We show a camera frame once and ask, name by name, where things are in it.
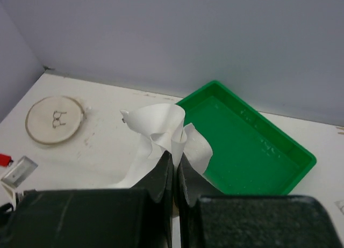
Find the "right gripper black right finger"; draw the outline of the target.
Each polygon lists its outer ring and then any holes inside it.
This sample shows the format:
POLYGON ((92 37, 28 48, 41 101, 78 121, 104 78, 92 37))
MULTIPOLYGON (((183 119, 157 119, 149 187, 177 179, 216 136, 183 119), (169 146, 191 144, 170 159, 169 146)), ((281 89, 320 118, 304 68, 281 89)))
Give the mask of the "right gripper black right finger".
POLYGON ((325 208, 301 195, 226 195, 182 156, 176 174, 182 247, 340 247, 325 208))

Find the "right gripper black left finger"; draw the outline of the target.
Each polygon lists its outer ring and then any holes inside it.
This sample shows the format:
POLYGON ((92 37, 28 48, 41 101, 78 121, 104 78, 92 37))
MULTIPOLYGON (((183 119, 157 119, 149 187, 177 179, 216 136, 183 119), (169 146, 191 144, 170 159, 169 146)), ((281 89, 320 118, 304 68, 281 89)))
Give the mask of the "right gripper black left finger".
POLYGON ((6 216, 1 247, 171 247, 172 156, 131 188, 29 192, 6 216))

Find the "white bra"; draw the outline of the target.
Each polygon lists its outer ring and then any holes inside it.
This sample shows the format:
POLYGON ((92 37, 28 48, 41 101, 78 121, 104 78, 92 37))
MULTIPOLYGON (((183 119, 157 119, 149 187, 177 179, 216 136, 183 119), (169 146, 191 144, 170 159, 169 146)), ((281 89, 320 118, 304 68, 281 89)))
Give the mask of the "white bra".
POLYGON ((151 172, 165 151, 172 155, 174 170, 186 155, 197 173, 206 171, 213 150, 192 123, 184 125, 186 112, 182 107, 164 103, 120 112, 128 128, 140 134, 140 141, 126 176, 110 188, 133 187, 151 172))

